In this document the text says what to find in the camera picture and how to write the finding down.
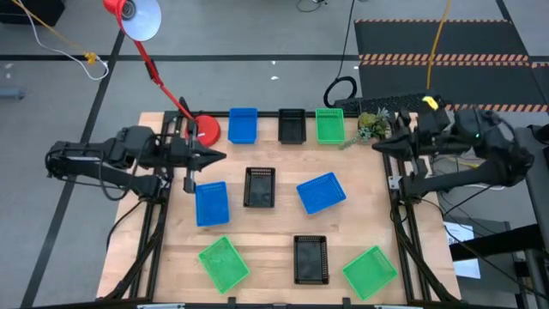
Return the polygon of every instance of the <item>blue plastic basket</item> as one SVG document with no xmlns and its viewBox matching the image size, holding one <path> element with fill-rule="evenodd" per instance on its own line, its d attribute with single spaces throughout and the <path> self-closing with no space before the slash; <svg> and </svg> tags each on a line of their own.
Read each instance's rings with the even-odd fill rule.
<svg viewBox="0 0 549 309">
<path fill-rule="evenodd" d="M 235 107 L 229 110 L 229 141 L 254 143 L 257 137 L 257 108 Z"/>
<path fill-rule="evenodd" d="M 229 222 L 229 197 L 224 181 L 196 186 L 196 225 L 209 227 Z"/>
<path fill-rule="evenodd" d="M 327 173 L 298 185 L 298 194 L 309 215 L 347 198 L 334 173 Z"/>
</svg>

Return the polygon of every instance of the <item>white paper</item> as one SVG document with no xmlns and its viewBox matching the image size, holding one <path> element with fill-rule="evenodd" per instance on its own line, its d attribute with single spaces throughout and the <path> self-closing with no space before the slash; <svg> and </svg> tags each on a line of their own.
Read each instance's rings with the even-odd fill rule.
<svg viewBox="0 0 549 309">
<path fill-rule="evenodd" d="M 444 225 L 448 228 L 449 232 L 454 235 L 460 241 L 470 240 L 474 238 L 473 227 L 465 224 L 456 224 L 451 222 L 445 222 Z M 457 243 L 452 236 L 446 233 L 448 239 L 448 245 Z M 458 276 L 464 276 L 469 278 L 480 279 L 479 260 L 477 258 L 454 262 L 455 274 Z"/>
</svg>

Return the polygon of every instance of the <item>black basket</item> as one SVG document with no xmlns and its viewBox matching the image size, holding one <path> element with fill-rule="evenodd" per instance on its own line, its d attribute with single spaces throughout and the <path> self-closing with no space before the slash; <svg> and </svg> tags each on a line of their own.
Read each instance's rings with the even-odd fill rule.
<svg viewBox="0 0 549 309">
<path fill-rule="evenodd" d="M 328 284 L 326 236 L 293 236 L 293 281 Z"/>
<path fill-rule="evenodd" d="M 272 208 L 275 206 L 275 169 L 246 167 L 244 206 Z"/>
<path fill-rule="evenodd" d="M 278 140 L 283 144 L 302 144 L 307 140 L 304 109 L 278 111 Z"/>
</svg>

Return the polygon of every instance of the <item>green plastic basket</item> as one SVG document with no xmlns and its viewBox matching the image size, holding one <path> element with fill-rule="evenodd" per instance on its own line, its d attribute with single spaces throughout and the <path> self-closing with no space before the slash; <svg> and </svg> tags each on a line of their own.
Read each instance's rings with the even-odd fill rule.
<svg viewBox="0 0 549 309">
<path fill-rule="evenodd" d="M 369 299 L 398 275 L 376 245 L 343 268 L 343 275 L 361 300 Z"/>
<path fill-rule="evenodd" d="M 317 140 L 321 144 L 345 142 L 345 119 L 340 108 L 317 108 Z"/>
<path fill-rule="evenodd" d="M 226 236 L 200 252 L 198 258 L 221 294 L 250 274 L 248 266 Z"/>
</svg>

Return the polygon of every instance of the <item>wooden tabletop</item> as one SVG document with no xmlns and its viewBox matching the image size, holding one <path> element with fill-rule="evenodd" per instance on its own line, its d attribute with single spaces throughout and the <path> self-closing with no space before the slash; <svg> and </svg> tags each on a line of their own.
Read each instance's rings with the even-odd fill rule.
<svg viewBox="0 0 549 309">
<path fill-rule="evenodd" d="M 162 113 L 143 113 L 139 125 L 160 132 Z M 176 170 L 160 258 L 154 301 L 226 303 L 405 304 L 397 241 L 389 218 L 389 195 L 383 157 L 367 145 L 346 150 L 319 145 L 315 119 L 307 119 L 307 142 L 281 145 L 278 118 L 259 118 L 254 145 L 235 145 L 227 140 L 228 118 L 218 118 L 220 140 L 214 149 L 226 159 L 196 173 L 197 184 L 226 181 L 231 221 L 223 226 L 197 227 L 195 196 L 183 192 L 184 169 Z M 346 119 L 347 137 L 356 132 L 356 118 Z M 243 207 L 246 167 L 276 169 L 273 209 Z M 307 215 L 296 186 L 334 172 L 347 200 L 315 215 Z M 427 199 L 437 203 L 436 195 Z M 117 218 L 136 203 L 128 196 L 118 206 Z M 136 258 L 145 206 L 126 219 L 112 235 L 98 296 L 109 293 Z M 426 262 L 437 278 L 460 297 L 443 221 L 433 205 L 415 206 L 419 236 Z M 293 282 L 293 235 L 325 235 L 328 242 L 329 285 L 296 285 Z M 227 235 L 250 268 L 250 275 L 226 294 L 219 294 L 198 260 L 198 253 Z M 361 301 L 342 274 L 358 255 L 378 245 L 398 269 L 399 275 L 368 301 Z M 416 270 L 411 264 L 413 278 Z M 144 295 L 148 265 L 141 284 Z M 415 282 L 414 292 L 419 298 Z"/>
</svg>

